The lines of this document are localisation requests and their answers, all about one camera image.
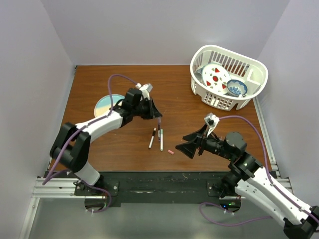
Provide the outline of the purple pen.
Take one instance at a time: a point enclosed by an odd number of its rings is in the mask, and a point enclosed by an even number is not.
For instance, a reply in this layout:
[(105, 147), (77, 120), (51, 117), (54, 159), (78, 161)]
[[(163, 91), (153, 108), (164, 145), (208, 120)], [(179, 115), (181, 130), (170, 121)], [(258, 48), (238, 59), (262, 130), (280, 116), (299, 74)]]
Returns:
[(161, 117), (158, 118), (158, 140), (160, 141)]

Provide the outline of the small black-tipped white marker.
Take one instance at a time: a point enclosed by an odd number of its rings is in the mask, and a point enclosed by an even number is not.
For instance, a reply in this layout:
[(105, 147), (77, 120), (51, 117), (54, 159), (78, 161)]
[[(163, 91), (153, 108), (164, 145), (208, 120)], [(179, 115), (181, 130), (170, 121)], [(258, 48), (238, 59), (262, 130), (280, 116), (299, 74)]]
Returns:
[(150, 139), (150, 142), (149, 142), (149, 146), (148, 146), (148, 149), (151, 149), (152, 147), (152, 144), (153, 144), (153, 141), (154, 141), (154, 135), (152, 135), (151, 139)]

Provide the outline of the white marker with green end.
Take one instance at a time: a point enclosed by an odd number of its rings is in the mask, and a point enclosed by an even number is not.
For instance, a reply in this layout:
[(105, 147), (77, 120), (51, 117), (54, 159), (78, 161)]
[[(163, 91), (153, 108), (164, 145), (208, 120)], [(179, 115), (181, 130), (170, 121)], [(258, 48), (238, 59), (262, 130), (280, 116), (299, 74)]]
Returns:
[(163, 129), (160, 129), (160, 151), (163, 151)]

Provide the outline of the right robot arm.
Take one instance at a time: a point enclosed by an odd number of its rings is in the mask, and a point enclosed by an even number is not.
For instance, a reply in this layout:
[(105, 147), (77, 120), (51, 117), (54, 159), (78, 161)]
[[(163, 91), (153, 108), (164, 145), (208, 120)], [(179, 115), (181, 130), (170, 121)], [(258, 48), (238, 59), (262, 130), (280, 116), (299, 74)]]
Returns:
[(222, 179), (226, 195), (235, 193), (254, 203), (280, 226), (290, 239), (309, 239), (319, 231), (319, 208), (302, 202), (279, 183), (266, 167), (246, 151), (247, 143), (238, 132), (224, 140), (206, 133), (207, 126), (183, 137), (176, 149), (189, 158), (204, 151), (229, 160), (230, 171)]

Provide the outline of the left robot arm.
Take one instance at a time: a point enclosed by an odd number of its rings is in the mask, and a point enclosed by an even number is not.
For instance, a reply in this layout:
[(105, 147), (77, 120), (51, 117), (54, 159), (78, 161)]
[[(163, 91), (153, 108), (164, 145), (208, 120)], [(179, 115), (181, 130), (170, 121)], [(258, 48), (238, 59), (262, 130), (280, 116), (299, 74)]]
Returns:
[(160, 118), (162, 114), (150, 97), (152, 88), (151, 84), (130, 88), (124, 99), (104, 115), (78, 124), (67, 122), (60, 128), (49, 155), (86, 182), (85, 188), (91, 195), (99, 195), (106, 186), (103, 176), (88, 162), (90, 144), (106, 133), (124, 127), (134, 117)]

